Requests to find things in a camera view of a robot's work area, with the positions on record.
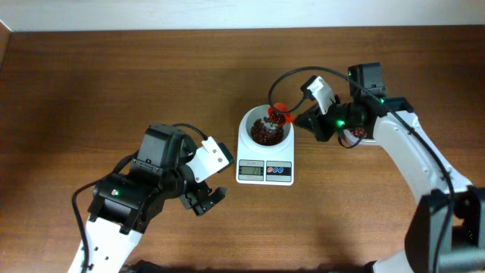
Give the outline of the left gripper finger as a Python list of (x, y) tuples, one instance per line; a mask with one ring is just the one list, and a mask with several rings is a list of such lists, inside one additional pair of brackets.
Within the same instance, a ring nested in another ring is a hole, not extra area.
[(226, 197), (227, 189), (218, 187), (198, 190), (196, 192), (196, 203), (192, 210), (197, 216), (202, 216)]
[(234, 157), (224, 143), (218, 143), (218, 146), (221, 149), (222, 153), (224, 154), (226, 160), (228, 161), (228, 163), (218, 171), (218, 173), (222, 173), (224, 170), (229, 168), (234, 163)]

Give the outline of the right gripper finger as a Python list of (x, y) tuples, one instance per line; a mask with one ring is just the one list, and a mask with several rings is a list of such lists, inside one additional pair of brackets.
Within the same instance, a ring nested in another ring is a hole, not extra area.
[(295, 120), (294, 124), (302, 124), (306, 121), (315, 119), (321, 113), (321, 109), (318, 103), (313, 104), (309, 109), (305, 110), (303, 113), (299, 114)]
[(299, 117), (295, 119), (295, 125), (312, 133), (316, 140), (322, 140), (322, 131), (317, 119), (311, 117)]

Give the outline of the orange plastic measuring scoop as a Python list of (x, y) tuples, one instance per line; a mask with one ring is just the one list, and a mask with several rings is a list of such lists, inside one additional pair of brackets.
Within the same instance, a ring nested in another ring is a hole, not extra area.
[(275, 103), (274, 107), (268, 109), (268, 117), (272, 123), (279, 126), (294, 122), (294, 118), (290, 114), (288, 107), (282, 102)]

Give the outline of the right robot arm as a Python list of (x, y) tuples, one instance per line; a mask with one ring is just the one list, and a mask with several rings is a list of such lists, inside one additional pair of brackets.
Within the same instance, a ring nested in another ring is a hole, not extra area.
[(404, 250), (369, 262), (366, 272), (471, 272), (484, 268), (484, 189), (444, 158), (424, 132), (414, 108), (390, 97), (380, 64), (360, 64), (339, 74), (352, 101), (342, 103), (322, 77), (302, 85), (314, 106), (295, 125), (321, 142), (335, 133), (362, 128), (383, 148), (408, 184), (418, 207)]

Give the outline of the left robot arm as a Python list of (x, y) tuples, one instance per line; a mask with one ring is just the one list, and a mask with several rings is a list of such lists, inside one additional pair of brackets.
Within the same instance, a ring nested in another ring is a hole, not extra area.
[(140, 242), (150, 221), (170, 199), (202, 216), (225, 196), (226, 189), (213, 190), (210, 176), (234, 162), (223, 144), (204, 135), (197, 146), (185, 132), (186, 124), (152, 124), (140, 148), (122, 158), (114, 169), (97, 181), (84, 221), (71, 198), (81, 241), (69, 268), (71, 272), (119, 272)]

